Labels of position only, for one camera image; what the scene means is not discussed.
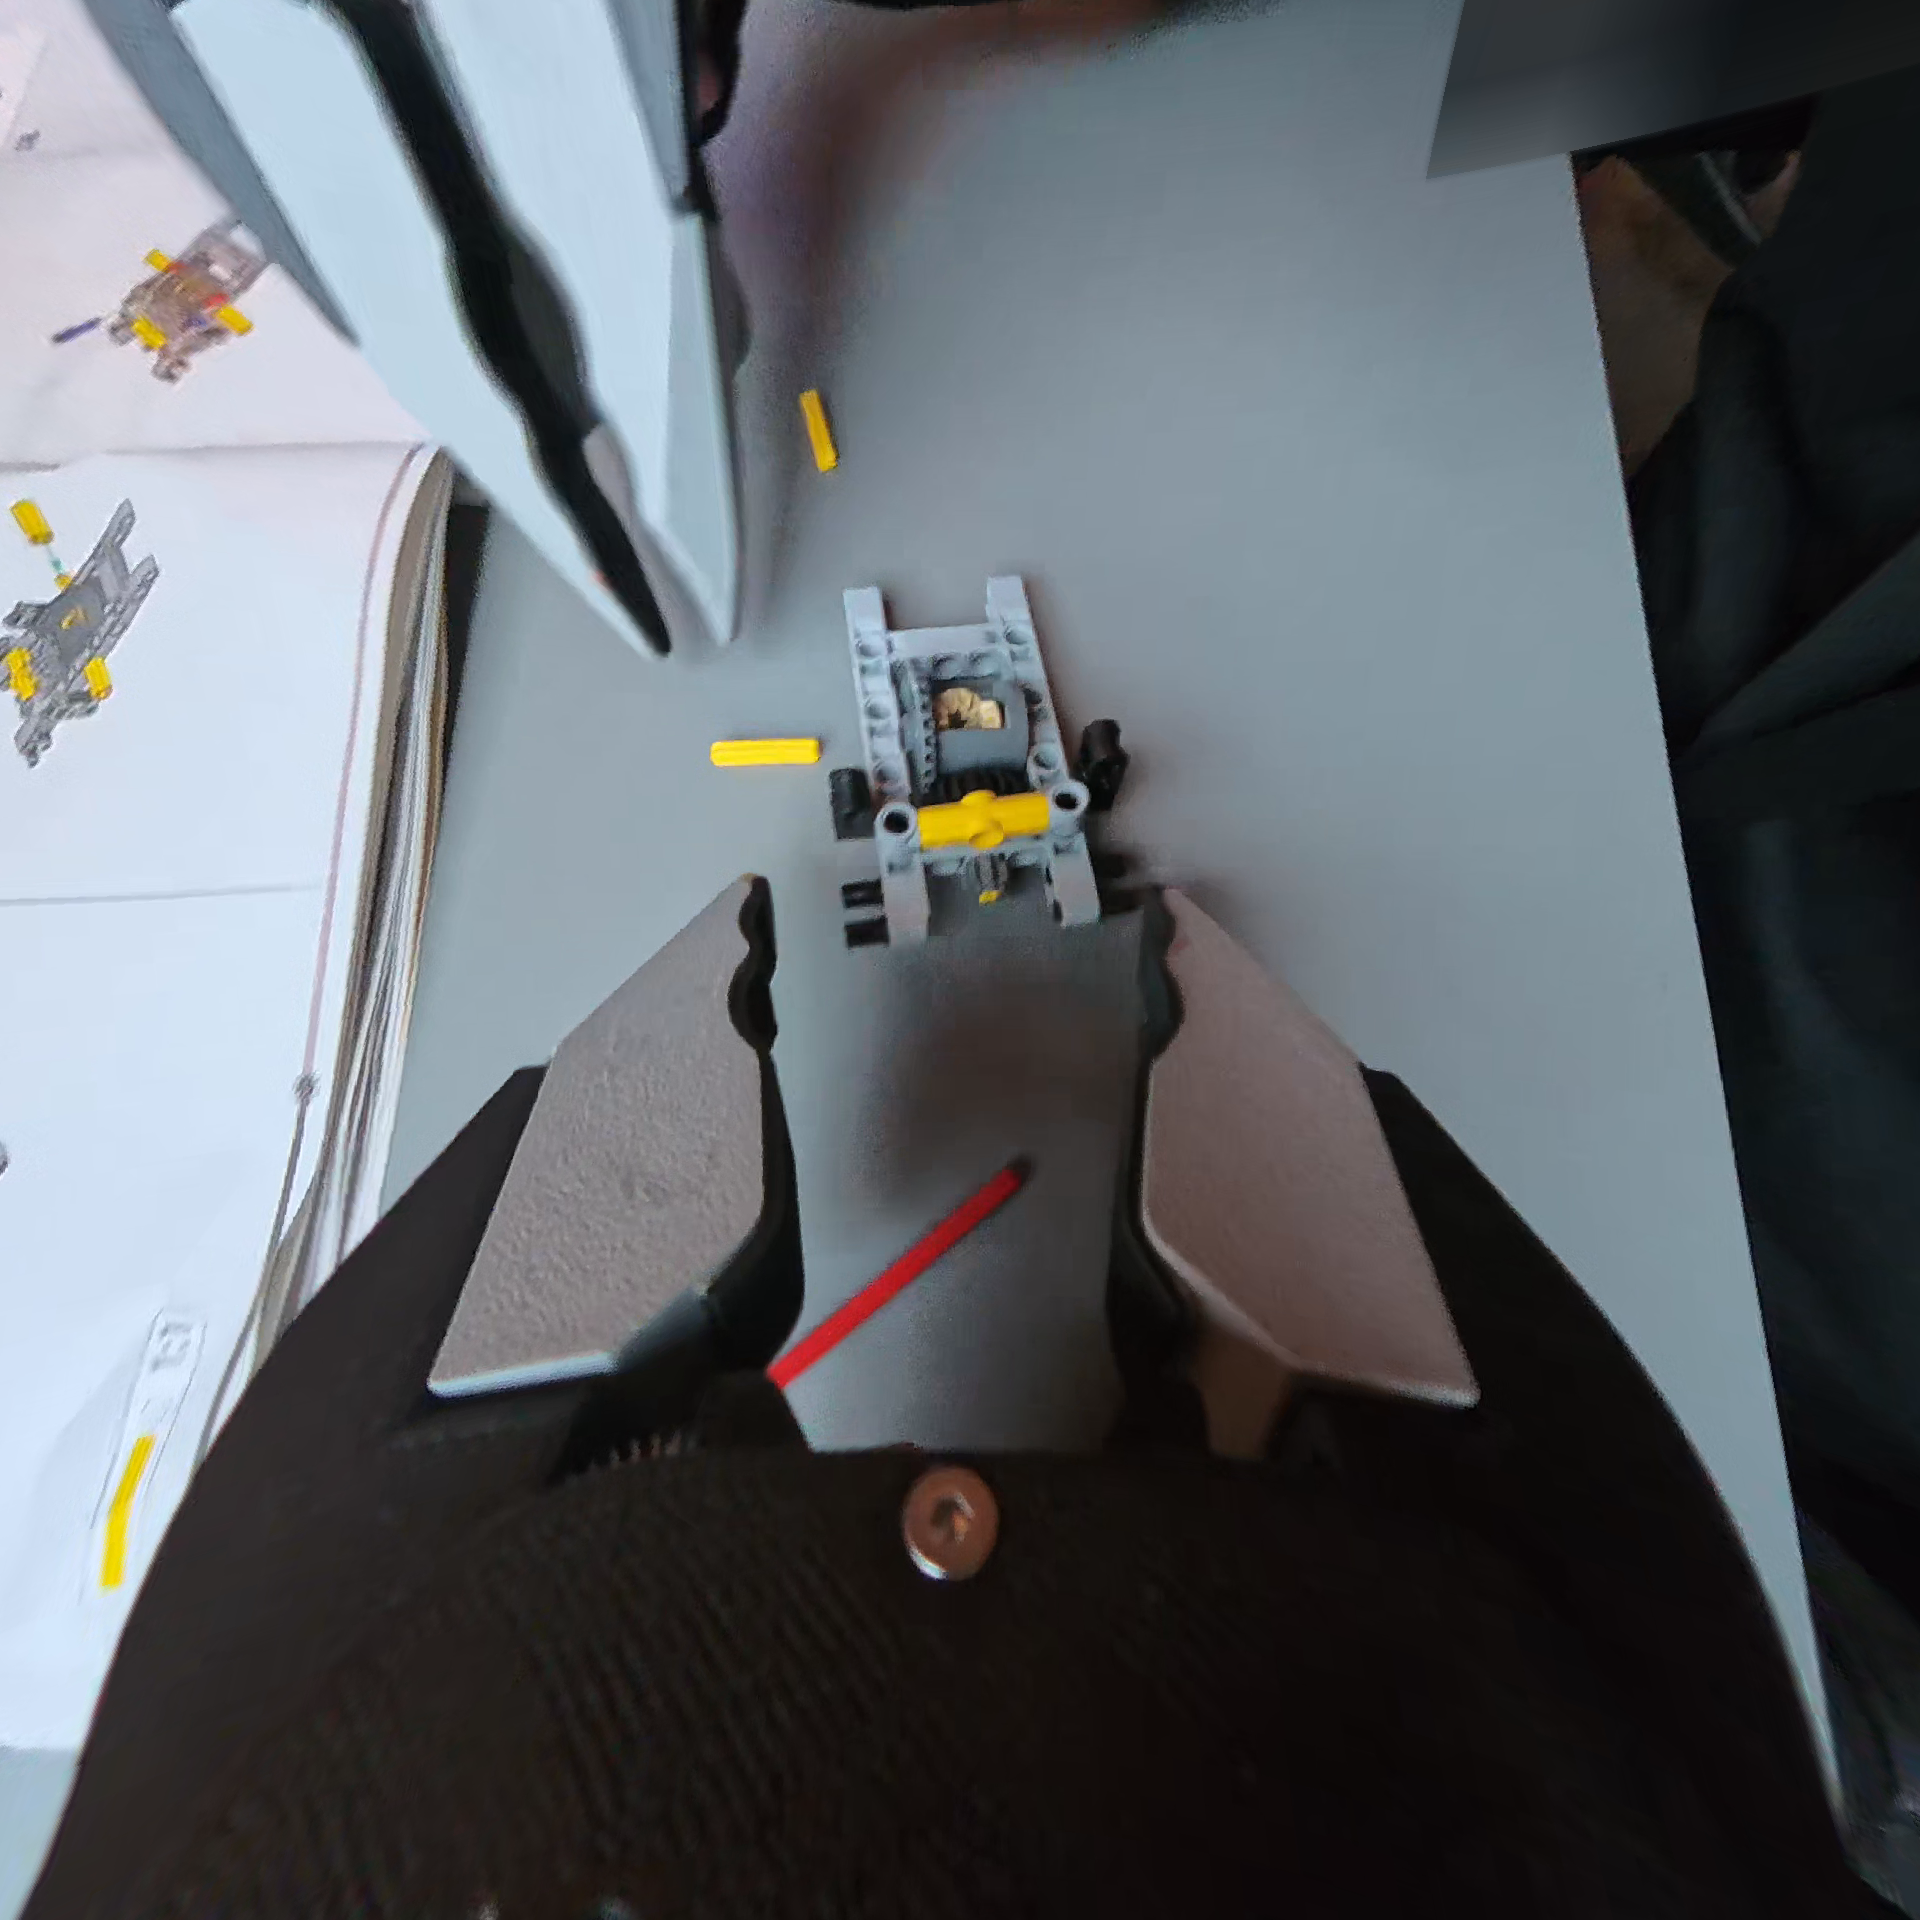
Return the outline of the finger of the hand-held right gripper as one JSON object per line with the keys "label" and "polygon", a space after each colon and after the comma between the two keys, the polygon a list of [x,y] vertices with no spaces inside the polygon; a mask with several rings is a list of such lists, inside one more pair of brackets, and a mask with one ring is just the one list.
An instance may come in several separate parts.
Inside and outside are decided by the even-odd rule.
{"label": "finger of the hand-held right gripper", "polygon": [[467,145],[410,4],[179,4],[173,27],[354,344],[652,658],[668,622],[589,464],[564,300]]}
{"label": "finger of the hand-held right gripper", "polygon": [[574,579],[638,649],[733,641],[746,317],[709,188],[744,4],[440,2],[417,32],[484,193],[488,355]]}

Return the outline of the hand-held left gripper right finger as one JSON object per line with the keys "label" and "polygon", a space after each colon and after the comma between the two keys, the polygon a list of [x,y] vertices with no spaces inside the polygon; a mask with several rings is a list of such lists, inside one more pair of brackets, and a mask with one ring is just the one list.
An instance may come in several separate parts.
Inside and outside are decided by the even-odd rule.
{"label": "hand-held left gripper right finger", "polygon": [[1130,1387],[1474,1408],[1357,1055],[1187,893],[1143,900],[1141,1062],[1108,1284]]}

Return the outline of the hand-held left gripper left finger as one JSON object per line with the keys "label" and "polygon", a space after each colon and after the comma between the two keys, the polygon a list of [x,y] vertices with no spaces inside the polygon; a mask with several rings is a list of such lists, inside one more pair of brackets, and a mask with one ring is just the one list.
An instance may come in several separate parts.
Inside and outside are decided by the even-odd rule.
{"label": "hand-held left gripper left finger", "polygon": [[558,1046],[426,1372],[436,1396],[760,1368],[802,1307],[770,885],[741,876]]}

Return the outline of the grey lego frame assembly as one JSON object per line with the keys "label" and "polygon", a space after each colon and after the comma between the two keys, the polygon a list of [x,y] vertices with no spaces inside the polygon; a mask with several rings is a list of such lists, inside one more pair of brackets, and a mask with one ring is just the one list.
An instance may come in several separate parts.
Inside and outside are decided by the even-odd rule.
{"label": "grey lego frame assembly", "polygon": [[[983,616],[971,624],[900,627],[881,590],[846,591],[858,758],[831,770],[829,816],[834,842],[864,851],[864,869],[839,885],[853,949],[924,943],[938,898],[955,890],[994,906],[1033,884],[1055,925],[1098,925],[1126,871],[1096,829],[1132,764],[1118,721],[1096,714],[1069,735],[1026,580],[996,576],[983,596]],[[1026,789],[914,795],[895,692],[895,667],[905,662],[927,662],[942,676],[1021,682],[1032,732]]]}

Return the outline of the grey lego differential housing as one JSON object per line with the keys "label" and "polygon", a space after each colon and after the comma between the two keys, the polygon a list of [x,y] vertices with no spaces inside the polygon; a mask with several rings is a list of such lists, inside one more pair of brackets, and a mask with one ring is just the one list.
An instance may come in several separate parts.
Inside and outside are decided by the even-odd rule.
{"label": "grey lego differential housing", "polygon": [[1027,788],[1029,707],[1014,676],[942,676],[927,662],[905,662],[895,667],[895,692],[921,801]]}

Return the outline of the red lego axle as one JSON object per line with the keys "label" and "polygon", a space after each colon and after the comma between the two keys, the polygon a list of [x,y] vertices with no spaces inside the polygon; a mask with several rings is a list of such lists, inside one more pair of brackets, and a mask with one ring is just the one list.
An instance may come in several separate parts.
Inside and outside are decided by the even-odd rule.
{"label": "red lego axle", "polygon": [[888,1267],[858,1292],[832,1307],[767,1366],[775,1387],[790,1387],[824,1358],[841,1350],[875,1315],[900,1301],[914,1284],[973,1237],[996,1212],[1004,1210],[1032,1179],[1032,1162],[1017,1157],[996,1169],[980,1186],[932,1223]]}

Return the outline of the lego instruction booklet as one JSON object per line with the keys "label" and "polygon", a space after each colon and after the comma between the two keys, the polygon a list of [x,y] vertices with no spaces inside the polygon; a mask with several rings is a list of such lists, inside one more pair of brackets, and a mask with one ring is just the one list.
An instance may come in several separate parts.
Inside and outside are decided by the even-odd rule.
{"label": "lego instruction booklet", "polygon": [[5,4],[1,1731],[74,1752],[369,1229],[452,470],[87,4]]}

